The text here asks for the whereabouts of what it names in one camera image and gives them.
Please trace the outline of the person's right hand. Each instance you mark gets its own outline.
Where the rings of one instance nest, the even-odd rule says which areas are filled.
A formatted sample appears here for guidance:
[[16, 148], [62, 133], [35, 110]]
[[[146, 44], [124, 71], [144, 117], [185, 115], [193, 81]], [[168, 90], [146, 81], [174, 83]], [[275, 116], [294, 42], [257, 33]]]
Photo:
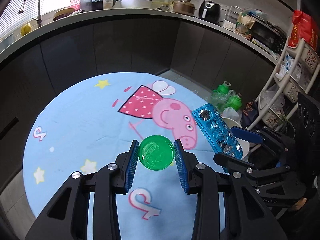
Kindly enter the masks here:
[[301, 198], [296, 204], [294, 204], [290, 210], [292, 211], [298, 211], [300, 210], [307, 202], [306, 198]]

